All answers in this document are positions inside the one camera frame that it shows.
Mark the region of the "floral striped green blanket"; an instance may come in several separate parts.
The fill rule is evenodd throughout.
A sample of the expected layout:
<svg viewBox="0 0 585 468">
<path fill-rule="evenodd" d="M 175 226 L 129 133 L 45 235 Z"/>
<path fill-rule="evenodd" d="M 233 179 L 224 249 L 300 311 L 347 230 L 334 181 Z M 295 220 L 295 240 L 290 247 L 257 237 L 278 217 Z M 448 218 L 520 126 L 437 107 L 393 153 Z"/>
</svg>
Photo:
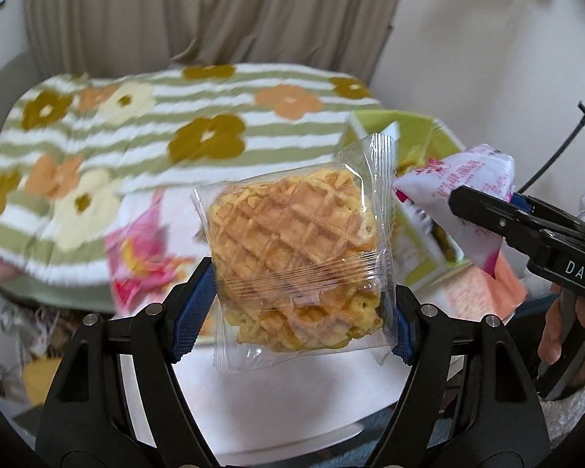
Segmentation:
<svg viewBox="0 0 585 468">
<path fill-rule="evenodd" d="M 377 107 L 361 80 L 300 64 L 52 76 L 0 131 L 0 259 L 23 271 L 18 294 L 78 307 L 150 193 L 325 162 L 349 115 Z"/>
</svg>

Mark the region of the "beige curtain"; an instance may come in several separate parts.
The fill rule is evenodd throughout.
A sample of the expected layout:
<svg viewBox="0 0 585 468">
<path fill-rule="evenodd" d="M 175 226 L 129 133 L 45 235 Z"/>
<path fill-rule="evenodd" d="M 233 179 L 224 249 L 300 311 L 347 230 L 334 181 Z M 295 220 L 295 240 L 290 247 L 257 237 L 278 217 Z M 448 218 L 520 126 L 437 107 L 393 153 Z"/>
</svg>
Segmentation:
<svg viewBox="0 0 585 468">
<path fill-rule="evenodd" d="M 369 80 L 399 0 L 25 0 L 40 71 L 95 77 L 172 64 L 303 64 Z"/>
</svg>

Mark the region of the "white pink snack packet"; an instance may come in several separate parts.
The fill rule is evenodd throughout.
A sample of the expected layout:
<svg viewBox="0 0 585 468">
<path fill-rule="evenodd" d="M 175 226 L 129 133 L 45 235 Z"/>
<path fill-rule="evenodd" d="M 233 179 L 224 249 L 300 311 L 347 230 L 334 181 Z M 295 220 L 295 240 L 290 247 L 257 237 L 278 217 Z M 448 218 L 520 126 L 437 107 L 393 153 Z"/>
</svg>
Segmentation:
<svg viewBox="0 0 585 468">
<path fill-rule="evenodd" d="M 393 187 L 440 225 L 473 265 L 493 277 L 502 238 L 456 210 L 474 213 L 481 195 L 507 202 L 514 182 L 514 159 L 483 144 L 431 160 L 397 177 Z"/>
</svg>

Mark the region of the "clear waffle cookie packet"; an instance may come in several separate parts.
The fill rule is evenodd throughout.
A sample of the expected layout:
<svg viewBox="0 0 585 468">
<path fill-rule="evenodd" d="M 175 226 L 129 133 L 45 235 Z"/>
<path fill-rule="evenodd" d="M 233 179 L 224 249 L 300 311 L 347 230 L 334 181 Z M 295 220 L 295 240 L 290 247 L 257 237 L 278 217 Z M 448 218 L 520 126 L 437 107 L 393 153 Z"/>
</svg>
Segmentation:
<svg viewBox="0 0 585 468">
<path fill-rule="evenodd" d="M 397 343 L 391 247 L 397 144 L 375 133 L 325 163 L 196 187 L 226 372 Z"/>
</svg>

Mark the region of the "pink yellow snack bag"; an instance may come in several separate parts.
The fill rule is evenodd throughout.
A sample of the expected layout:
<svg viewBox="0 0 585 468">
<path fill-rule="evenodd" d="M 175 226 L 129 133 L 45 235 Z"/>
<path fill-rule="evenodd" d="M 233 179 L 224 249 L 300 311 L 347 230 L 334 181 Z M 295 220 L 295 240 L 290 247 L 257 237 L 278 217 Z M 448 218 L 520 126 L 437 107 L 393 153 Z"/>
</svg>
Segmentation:
<svg viewBox="0 0 585 468">
<path fill-rule="evenodd" d="M 169 228 L 162 224 L 163 191 L 136 220 L 105 237 L 110 290 L 115 311 L 129 316 L 150 303 L 162 303 L 174 285 L 186 281 L 199 263 L 194 255 L 169 249 Z"/>
</svg>

